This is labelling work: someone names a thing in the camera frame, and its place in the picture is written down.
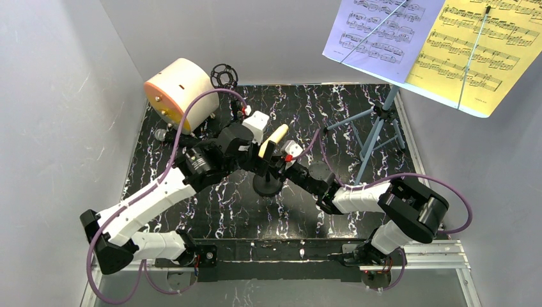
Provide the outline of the black round microphone stand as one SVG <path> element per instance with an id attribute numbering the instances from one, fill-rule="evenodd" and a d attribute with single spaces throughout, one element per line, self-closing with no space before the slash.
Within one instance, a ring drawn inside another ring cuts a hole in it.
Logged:
<path id="1" fill-rule="evenodd" d="M 254 191 L 262 197 L 274 197 L 278 195 L 283 188 L 283 183 L 279 179 L 276 179 L 269 171 L 270 162 L 276 145 L 277 143 L 274 141 L 269 141 L 265 147 L 262 145 L 261 149 L 264 149 L 263 156 L 260 157 L 259 161 L 256 163 L 252 187 Z"/>

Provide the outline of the beige microphone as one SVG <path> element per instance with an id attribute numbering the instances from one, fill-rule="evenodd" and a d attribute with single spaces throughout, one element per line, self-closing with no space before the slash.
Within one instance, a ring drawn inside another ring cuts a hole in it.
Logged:
<path id="1" fill-rule="evenodd" d="M 287 134 L 289 130 L 289 127 L 287 124 L 282 124 L 280 127 L 278 127 L 260 146 L 258 157 L 264 158 L 265 151 L 269 145 L 270 142 L 274 142 L 275 144 L 278 144 L 283 137 Z"/>

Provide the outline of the black tripod microphone stand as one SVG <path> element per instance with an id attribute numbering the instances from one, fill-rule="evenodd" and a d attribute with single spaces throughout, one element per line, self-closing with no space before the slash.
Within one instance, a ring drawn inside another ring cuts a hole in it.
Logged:
<path id="1" fill-rule="evenodd" d="M 233 91 L 238 85 L 238 74 L 228 64 L 220 63 L 215 65 L 210 72 L 211 84 L 214 88 L 221 88 Z M 232 123 L 242 123 L 247 118 L 246 105 L 239 99 L 232 97 L 228 99 L 231 118 L 226 122 L 225 127 Z"/>

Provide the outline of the silver microphone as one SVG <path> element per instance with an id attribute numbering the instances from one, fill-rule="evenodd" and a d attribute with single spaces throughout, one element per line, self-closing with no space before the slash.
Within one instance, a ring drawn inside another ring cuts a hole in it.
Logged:
<path id="1" fill-rule="evenodd" d="M 157 129 L 154 132 L 154 137 L 157 141 L 173 144 L 176 138 L 177 130 Z"/>

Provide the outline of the blue music stand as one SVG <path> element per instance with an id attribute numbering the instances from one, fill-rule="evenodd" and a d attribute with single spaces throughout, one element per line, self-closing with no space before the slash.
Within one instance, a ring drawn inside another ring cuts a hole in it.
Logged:
<path id="1" fill-rule="evenodd" d="M 363 117 L 367 117 L 372 113 L 376 114 L 376 120 L 373 123 L 373 126 L 371 130 L 369 131 L 369 134 L 366 140 L 362 142 L 361 140 L 358 139 L 358 143 L 361 146 L 361 151 L 360 151 L 361 165 L 357 173 L 357 176 L 355 177 L 355 181 L 354 181 L 355 185 L 361 182 L 363 173 L 366 169 L 366 166 L 368 165 L 369 158 L 371 157 L 371 154 L 375 150 L 380 149 L 384 147 L 385 145 L 392 143 L 393 141 L 397 142 L 400 151 L 404 152 L 406 149 L 406 142 L 401 133 L 401 129 L 399 126 L 398 113 L 397 113 L 396 108 L 394 107 L 395 98 L 398 95 L 398 93 L 399 93 L 399 86 L 393 84 L 391 85 L 390 92 L 388 93 L 382 105 L 375 104 L 371 109 L 367 109 L 359 114 L 351 116 L 335 124 L 329 125 L 323 129 L 322 134 L 326 134 L 328 131 L 334 130 L 340 126 L 347 125 L 347 124 L 350 124 L 352 128 L 354 129 L 355 126 L 353 125 L 353 122 L 355 120 L 361 119 Z M 394 129 L 394 135 L 393 137 L 387 139 L 383 143 L 379 143 L 377 145 L 379 135 L 381 131 L 383 131 L 384 125 L 386 123 L 388 123 Z"/>

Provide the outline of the lavender sheet music page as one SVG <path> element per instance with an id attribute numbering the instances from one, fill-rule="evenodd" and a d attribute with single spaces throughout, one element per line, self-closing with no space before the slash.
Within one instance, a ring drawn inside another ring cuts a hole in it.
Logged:
<path id="1" fill-rule="evenodd" d="M 404 83 L 443 1 L 342 1 L 323 55 L 392 83 Z"/>

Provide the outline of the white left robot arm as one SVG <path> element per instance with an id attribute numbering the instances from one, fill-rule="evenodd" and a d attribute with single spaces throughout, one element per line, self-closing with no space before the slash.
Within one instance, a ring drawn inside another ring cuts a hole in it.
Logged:
<path id="1" fill-rule="evenodd" d="M 101 212 L 87 210 L 81 223 L 103 274 L 113 274 L 135 260 L 163 258 L 190 264 L 198 247 L 185 230 L 144 233 L 141 228 L 173 205 L 196 195 L 258 157 L 265 122 L 232 123 L 178 156 L 161 177 L 119 204 Z"/>

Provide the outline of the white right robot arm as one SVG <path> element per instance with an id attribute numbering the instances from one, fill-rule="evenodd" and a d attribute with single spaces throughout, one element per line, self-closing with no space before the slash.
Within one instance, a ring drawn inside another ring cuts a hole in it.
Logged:
<path id="1" fill-rule="evenodd" d="M 380 212 L 389 218 L 352 251 L 328 256 L 347 267 L 384 264 L 391 253 L 413 241 L 429 244 L 449 210 L 449 202 L 415 176 L 398 176 L 375 185 L 341 186 L 323 162 L 305 167 L 299 162 L 278 161 L 268 171 L 279 181 L 289 180 L 315 196 L 316 205 L 326 214 Z"/>

